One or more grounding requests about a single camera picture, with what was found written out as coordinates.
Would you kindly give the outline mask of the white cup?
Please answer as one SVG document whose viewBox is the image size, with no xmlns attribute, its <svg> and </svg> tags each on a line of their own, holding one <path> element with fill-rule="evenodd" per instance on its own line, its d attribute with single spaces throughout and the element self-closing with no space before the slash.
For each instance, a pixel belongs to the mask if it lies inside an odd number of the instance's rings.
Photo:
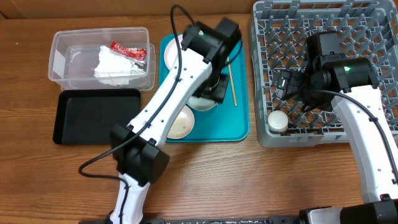
<svg viewBox="0 0 398 224">
<path fill-rule="evenodd" d="M 272 133 L 284 133 L 289 126 L 289 118 L 283 111 L 273 111 L 267 118 L 269 130 Z"/>
</svg>

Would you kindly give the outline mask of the grey bowl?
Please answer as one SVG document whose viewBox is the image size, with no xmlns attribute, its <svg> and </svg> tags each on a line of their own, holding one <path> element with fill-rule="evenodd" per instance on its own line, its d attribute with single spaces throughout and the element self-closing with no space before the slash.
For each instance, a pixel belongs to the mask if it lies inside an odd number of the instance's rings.
<svg viewBox="0 0 398 224">
<path fill-rule="evenodd" d="M 214 108 L 217 102 L 206 98 L 191 96 L 187 101 L 187 105 L 197 111 L 207 111 Z"/>
</svg>

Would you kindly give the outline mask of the red snack wrapper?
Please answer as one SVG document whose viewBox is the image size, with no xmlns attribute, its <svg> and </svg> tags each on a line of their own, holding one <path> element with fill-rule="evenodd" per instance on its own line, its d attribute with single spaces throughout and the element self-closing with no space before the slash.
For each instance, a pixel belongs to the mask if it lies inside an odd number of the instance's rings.
<svg viewBox="0 0 398 224">
<path fill-rule="evenodd" d="M 145 64 L 147 62 L 147 50 L 144 48 L 124 47 L 119 42 L 113 42 L 109 48 L 134 63 Z"/>
</svg>

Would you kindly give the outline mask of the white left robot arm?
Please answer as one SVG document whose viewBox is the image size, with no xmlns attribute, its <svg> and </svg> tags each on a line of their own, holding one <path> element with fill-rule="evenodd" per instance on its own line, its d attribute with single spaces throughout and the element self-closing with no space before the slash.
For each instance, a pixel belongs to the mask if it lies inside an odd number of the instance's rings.
<svg viewBox="0 0 398 224">
<path fill-rule="evenodd" d="M 191 96 L 223 102 L 229 77 L 221 71 L 241 37 L 238 24 L 227 18 L 214 29 L 202 22 L 189 25 L 173 67 L 150 102 L 126 127 L 113 128 L 110 141 L 121 181 L 108 223 L 141 222 L 149 186 L 170 160 L 161 149 L 175 119 Z"/>
</svg>

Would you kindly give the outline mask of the small white rice plate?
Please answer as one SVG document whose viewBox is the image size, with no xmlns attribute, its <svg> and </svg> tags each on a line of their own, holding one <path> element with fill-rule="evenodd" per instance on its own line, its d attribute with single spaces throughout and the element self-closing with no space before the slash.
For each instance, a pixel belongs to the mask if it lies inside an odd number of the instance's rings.
<svg viewBox="0 0 398 224">
<path fill-rule="evenodd" d="M 167 137 L 169 139 L 181 139 L 187 136 L 195 125 L 195 117 L 188 106 L 184 106 L 175 119 Z"/>
</svg>

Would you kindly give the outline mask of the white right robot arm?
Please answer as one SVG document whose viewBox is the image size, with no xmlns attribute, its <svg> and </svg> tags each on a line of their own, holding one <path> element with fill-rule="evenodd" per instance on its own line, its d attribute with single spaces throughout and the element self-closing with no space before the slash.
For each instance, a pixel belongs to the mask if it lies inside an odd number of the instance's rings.
<svg viewBox="0 0 398 224">
<path fill-rule="evenodd" d="M 301 210 L 295 222 L 397 223 L 397 145 L 374 67 L 367 58 L 348 58 L 335 31 L 313 34 L 305 43 L 305 70 L 283 70 L 278 97 L 301 101 L 304 113 L 320 109 L 337 114 L 356 160 L 364 202 Z"/>
</svg>

